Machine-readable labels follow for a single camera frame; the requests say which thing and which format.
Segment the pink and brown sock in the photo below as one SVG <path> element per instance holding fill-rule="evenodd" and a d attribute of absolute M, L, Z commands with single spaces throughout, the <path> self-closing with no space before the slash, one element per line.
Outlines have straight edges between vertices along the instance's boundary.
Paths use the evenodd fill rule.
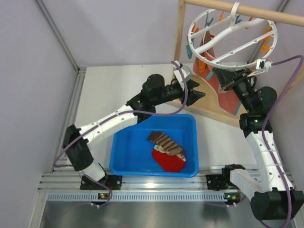
<path fill-rule="evenodd" d="M 214 35 L 210 34 L 209 31 L 207 31 L 200 43 L 200 46 L 203 46 L 207 44 L 209 41 L 211 41 L 214 38 Z M 203 52 L 201 54 L 202 57 L 205 57 L 207 60 L 212 61 L 215 59 L 215 52 L 213 48 L 210 48 L 209 50 Z M 193 71 L 194 73 L 202 78 L 209 86 L 212 87 L 212 89 L 215 91 L 218 97 L 218 104 L 221 109 L 223 109 L 225 112 L 237 115 L 240 107 L 241 102 L 239 101 L 238 97 L 235 95 L 235 93 L 230 91 L 225 91 L 221 88 L 219 81 L 214 74 L 213 77 L 210 80 L 207 80 L 206 77 L 210 71 L 212 71 L 213 66 L 206 64 L 206 69 L 203 73 L 199 72 L 199 58 L 195 58 L 195 62 L 193 64 Z"/>

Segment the small cream sock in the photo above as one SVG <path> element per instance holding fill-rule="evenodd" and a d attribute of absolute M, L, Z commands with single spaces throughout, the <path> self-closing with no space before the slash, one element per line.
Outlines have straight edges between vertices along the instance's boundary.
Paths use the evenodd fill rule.
<path fill-rule="evenodd" d="M 155 145 L 154 146 L 154 150 L 160 152 L 160 153 L 165 153 L 167 155 L 171 155 L 171 153 L 169 151 L 164 150 L 161 146 L 159 145 Z"/>

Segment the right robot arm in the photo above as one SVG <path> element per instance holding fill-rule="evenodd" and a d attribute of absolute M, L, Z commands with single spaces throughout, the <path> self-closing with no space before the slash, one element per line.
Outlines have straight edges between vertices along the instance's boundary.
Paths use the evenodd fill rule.
<path fill-rule="evenodd" d="M 287 178 L 274 142 L 268 114 L 277 100 L 276 90 L 264 86 L 255 88 L 256 76 L 248 68 L 231 71 L 213 69 L 220 86 L 232 90 L 246 113 L 239 125 L 254 154 L 261 181 L 249 176 L 242 165 L 222 168 L 222 184 L 238 187 L 249 199 L 254 217 L 258 220 L 293 219 L 304 203 L 304 193 L 295 190 Z"/>

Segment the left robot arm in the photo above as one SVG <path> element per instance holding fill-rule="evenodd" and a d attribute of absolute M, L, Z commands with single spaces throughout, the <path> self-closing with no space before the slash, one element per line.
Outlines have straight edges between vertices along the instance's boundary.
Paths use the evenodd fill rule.
<path fill-rule="evenodd" d="M 157 115 L 155 107 L 158 105 L 179 99 L 182 106 L 191 106 L 206 95 L 195 89 L 198 86 L 190 76 L 180 73 L 168 85 L 162 75 L 152 74 L 142 85 L 140 93 L 117 111 L 85 126 L 69 126 L 64 136 L 63 153 L 67 155 L 75 171 L 88 176 L 92 185 L 101 189 L 106 186 L 108 175 L 93 158 L 94 145 L 124 128 Z"/>

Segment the orange clip lower left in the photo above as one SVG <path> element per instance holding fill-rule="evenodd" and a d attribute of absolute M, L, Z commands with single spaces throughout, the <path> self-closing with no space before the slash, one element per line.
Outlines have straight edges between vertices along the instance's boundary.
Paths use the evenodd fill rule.
<path fill-rule="evenodd" d="M 206 69 L 206 63 L 199 60 L 199 72 L 203 73 L 205 71 L 205 69 Z"/>

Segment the orange clip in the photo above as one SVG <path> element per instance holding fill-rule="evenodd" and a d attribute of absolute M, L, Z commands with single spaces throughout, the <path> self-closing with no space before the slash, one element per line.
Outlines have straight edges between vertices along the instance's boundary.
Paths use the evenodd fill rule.
<path fill-rule="evenodd" d="M 221 15 L 220 15 L 220 17 L 219 17 L 218 20 L 219 20 L 219 21 L 222 21 L 223 19 L 224 19 L 224 12 L 222 11 L 222 12 L 221 12 Z"/>
<path fill-rule="evenodd" d="M 205 69 L 206 69 L 206 63 L 199 60 L 199 72 L 203 73 L 205 71 Z"/>
<path fill-rule="evenodd" d="M 197 27 L 197 23 L 194 22 L 193 23 L 193 27 L 192 27 L 192 30 L 191 30 L 191 34 L 195 34 L 199 31 L 199 27 Z"/>

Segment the white round clip hanger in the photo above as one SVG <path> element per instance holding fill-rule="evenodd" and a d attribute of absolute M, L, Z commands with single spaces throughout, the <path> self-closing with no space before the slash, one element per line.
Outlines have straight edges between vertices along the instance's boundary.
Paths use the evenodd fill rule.
<path fill-rule="evenodd" d="M 226 70 L 239 70 L 243 68 L 254 68 L 255 60 L 269 59 L 277 45 L 278 33 L 276 25 L 271 20 L 261 19 L 256 16 L 250 16 L 248 19 L 242 19 L 235 24 L 238 8 L 240 4 L 234 3 L 230 13 L 224 14 L 224 19 L 219 21 L 223 10 L 208 9 L 199 14 L 191 23 L 187 34 L 187 42 L 194 39 L 194 44 L 190 44 L 193 56 L 213 67 Z M 212 24 L 205 28 L 205 17 L 207 11 L 209 19 L 214 18 Z M 193 23 L 197 23 L 199 31 L 191 34 Z M 200 43 L 209 31 L 214 38 L 207 44 L 200 46 Z M 202 57 L 201 54 L 210 48 L 214 49 L 215 59 L 212 61 Z"/>

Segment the orange clip inner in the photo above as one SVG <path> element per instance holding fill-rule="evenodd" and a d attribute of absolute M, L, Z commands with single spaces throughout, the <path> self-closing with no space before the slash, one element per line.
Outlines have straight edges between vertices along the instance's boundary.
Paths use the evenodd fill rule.
<path fill-rule="evenodd" d="M 191 30 L 191 34 L 195 34 L 199 31 L 199 27 L 197 27 L 197 23 L 194 22 L 193 23 L 193 27 L 192 27 L 192 30 Z"/>

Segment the teal clip far right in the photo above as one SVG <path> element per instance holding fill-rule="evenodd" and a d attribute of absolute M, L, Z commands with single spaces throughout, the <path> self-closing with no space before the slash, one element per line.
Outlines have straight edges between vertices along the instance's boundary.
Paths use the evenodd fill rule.
<path fill-rule="evenodd" d="M 240 17 L 240 15 L 236 16 L 235 24 L 238 24 L 238 23 L 240 23 L 242 21 L 242 19 L 240 19 L 239 17 Z"/>

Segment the orange clip far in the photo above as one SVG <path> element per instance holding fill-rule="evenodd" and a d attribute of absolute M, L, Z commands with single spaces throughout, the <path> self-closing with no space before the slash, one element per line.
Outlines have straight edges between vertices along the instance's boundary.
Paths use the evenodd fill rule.
<path fill-rule="evenodd" d="M 219 17 L 218 20 L 219 20 L 219 21 L 222 21 L 223 19 L 224 19 L 224 12 L 222 11 L 222 12 L 221 12 L 221 15 L 220 15 L 220 17 Z"/>

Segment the wooden hanging rack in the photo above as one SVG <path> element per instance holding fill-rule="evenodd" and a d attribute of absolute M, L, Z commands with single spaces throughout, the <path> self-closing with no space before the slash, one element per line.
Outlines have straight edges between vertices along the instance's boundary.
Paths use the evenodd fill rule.
<path fill-rule="evenodd" d="M 179 60 L 181 55 L 182 43 L 186 42 L 187 34 L 193 20 L 202 12 L 208 9 L 223 10 L 225 15 L 230 13 L 234 3 L 222 0 L 180 0 L 178 2 L 178 19 L 177 19 L 177 38 L 174 52 L 174 59 Z M 280 11 L 272 11 L 266 9 L 253 8 L 240 4 L 237 10 L 240 18 L 248 19 L 250 16 L 256 16 L 261 19 L 271 20 L 275 23 L 284 23 L 295 26 L 303 26 L 304 18 L 302 16 L 287 14 Z M 254 72 L 252 68 L 248 68 L 254 75 L 261 73 Z M 237 115 L 232 115 L 220 108 L 218 97 L 215 91 L 202 78 L 196 74 L 193 80 L 199 83 L 198 90 L 206 93 L 206 96 L 188 107 L 188 111 L 200 114 L 202 116 L 220 121 L 232 126 L 238 126 L 239 116 L 245 112 L 245 108 L 241 105 Z"/>

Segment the brown striped sock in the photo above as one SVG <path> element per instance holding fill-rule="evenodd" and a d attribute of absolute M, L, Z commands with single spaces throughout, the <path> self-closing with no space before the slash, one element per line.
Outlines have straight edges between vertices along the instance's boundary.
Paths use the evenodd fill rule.
<path fill-rule="evenodd" d="M 147 140 L 169 151 L 171 156 L 178 154 L 185 156 L 185 150 L 165 133 L 152 131 Z"/>

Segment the red sock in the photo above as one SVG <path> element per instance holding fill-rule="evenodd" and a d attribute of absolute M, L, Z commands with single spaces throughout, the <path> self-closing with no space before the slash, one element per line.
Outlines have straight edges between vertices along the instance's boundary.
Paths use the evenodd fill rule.
<path fill-rule="evenodd" d="M 157 150 L 152 150 L 152 157 L 165 172 L 180 172 L 186 167 L 184 155 L 170 156 Z"/>

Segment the blue plastic bin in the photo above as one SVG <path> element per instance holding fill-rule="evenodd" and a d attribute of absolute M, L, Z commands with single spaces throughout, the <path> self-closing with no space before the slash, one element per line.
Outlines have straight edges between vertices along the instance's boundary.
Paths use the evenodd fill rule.
<path fill-rule="evenodd" d="M 153 158 L 154 144 L 148 141 L 153 132 L 171 137 L 185 150 L 185 167 L 179 172 L 165 171 Z M 195 118 L 189 114 L 152 116 L 114 134 L 110 171 L 115 175 L 192 178 L 199 172 Z"/>

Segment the aluminium mounting rail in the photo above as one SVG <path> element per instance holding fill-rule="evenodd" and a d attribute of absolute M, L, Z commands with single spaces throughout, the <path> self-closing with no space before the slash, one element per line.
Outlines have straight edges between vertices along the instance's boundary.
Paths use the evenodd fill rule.
<path fill-rule="evenodd" d="M 72 170 L 43 174 L 38 192 L 48 201 L 80 202 L 238 202 L 243 193 L 235 187 L 215 190 L 211 183 L 221 175 L 220 167 L 202 169 L 192 178 L 160 176 L 109 176 L 103 189 Z"/>

